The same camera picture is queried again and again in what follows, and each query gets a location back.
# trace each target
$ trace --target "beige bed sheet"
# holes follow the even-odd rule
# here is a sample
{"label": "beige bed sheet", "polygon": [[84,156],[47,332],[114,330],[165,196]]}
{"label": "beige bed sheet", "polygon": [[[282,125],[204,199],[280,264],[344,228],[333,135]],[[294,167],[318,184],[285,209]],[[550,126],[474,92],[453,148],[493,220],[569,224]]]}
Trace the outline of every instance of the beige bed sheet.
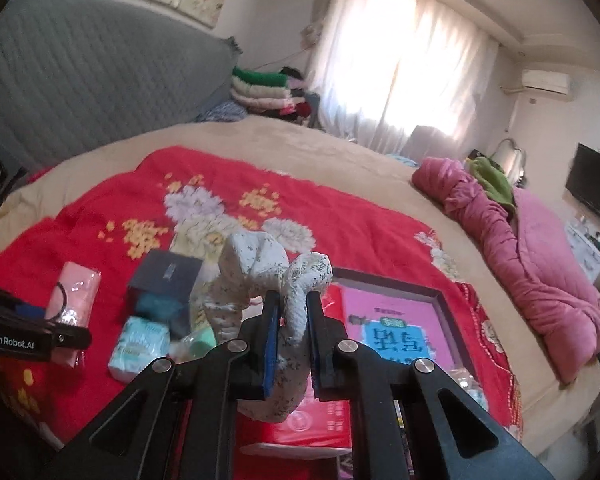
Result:
{"label": "beige bed sheet", "polygon": [[317,130],[251,116],[232,124],[180,124],[65,161],[13,193],[0,209],[0,251],[45,216],[55,216],[99,182],[130,171],[149,153],[181,145],[268,170],[284,171],[416,218],[438,232],[446,252],[478,291],[522,392],[526,448],[539,454],[585,416],[600,391],[590,364],[560,387],[536,336],[460,226],[411,187],[412,169]]}

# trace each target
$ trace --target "folded blanket stack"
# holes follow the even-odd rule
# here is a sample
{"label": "folded blanket stack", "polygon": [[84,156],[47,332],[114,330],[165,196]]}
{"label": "folded blanket stack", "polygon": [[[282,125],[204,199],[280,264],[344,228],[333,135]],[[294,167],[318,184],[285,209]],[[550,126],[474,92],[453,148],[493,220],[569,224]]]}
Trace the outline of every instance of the folded blanket stack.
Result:
{"label": "folded blanket stack", "polygon": [[298,80],[285,73],[252,72],[236,67],[231,97],[251,113],[267,117],[295,121],[298,116],[311,114]]}

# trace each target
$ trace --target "gray cushion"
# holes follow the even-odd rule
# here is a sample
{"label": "gray cushion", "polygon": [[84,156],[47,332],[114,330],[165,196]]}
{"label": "gray cushion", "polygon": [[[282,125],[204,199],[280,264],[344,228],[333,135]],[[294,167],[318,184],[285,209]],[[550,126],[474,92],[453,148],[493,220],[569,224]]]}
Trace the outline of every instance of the gray cushion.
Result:
{"label": "gray cushion", "polygon": [[0,143],[29,170],[192,121],[228,98],[240,51],[113,0],[11,0],[0,15]]}

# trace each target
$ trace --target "red bedspread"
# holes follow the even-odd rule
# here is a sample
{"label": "red bedspread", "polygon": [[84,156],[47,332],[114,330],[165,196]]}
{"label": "red bedspread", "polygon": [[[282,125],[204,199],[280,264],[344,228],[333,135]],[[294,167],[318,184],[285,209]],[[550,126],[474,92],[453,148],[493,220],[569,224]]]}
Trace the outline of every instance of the red bedspread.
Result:
{"label": "red bedspread", "polygon": [[42,306],[65,261],[102,274],[83,366],[0,358],[0,390],[13,409],[66,442],[120,392],[107,362],[130,314],[126,284],[151,248],[169,248],[172,218],[192,212],[204,216],[190,241],[210,258],[218,255],[227,226],[264,229],[291,253],[319,251],[336,267],[442,291],[491,415],[513,432],[521,429],[506,355],[473,288],[458,278],[429,227],[337,190],[180,147],[152,153],[135,171],[106,180],[0,254],[0,287]]}

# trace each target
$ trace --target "pink book cover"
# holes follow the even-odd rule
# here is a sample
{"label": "pink book cover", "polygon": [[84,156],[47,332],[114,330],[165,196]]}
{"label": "pink book cover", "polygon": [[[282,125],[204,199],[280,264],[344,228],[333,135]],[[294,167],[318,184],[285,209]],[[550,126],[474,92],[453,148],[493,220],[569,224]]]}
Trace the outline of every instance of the pink book cover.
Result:
{"label": "pink book cover", "polygon": [[444,370],[456,364],[436,307],[425,301],[392,298],[342,286],[347,334],[383,358],[410,364],[419,357],[434,360]]}

